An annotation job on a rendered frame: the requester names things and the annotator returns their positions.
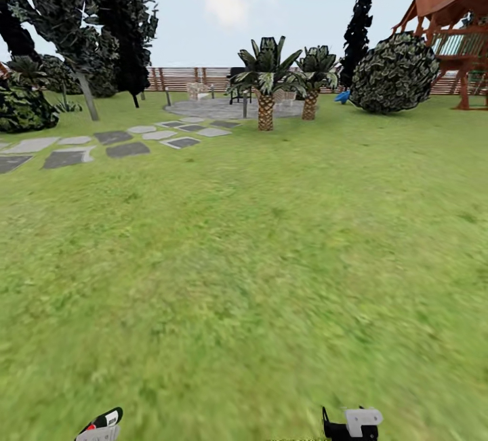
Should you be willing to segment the pesticide atomizer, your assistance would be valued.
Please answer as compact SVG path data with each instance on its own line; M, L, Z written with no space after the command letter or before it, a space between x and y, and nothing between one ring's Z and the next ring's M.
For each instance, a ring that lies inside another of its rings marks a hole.
M118 425L122 418L123 409L121 406L119 406L118 408L108 410L108 412L95 418L94 422L92 422L92 426L94 429L104 427L106 425L111 427L112 425Z

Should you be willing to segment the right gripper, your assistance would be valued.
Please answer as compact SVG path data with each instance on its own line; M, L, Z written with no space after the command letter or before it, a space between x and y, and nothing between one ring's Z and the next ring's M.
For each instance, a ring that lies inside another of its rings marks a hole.
M329 418L325 417L323 424L326 438L331 438L331 441L378 441L377 428L373 425L361 425L363 436L351 438L347 431L347 423L330 423Z

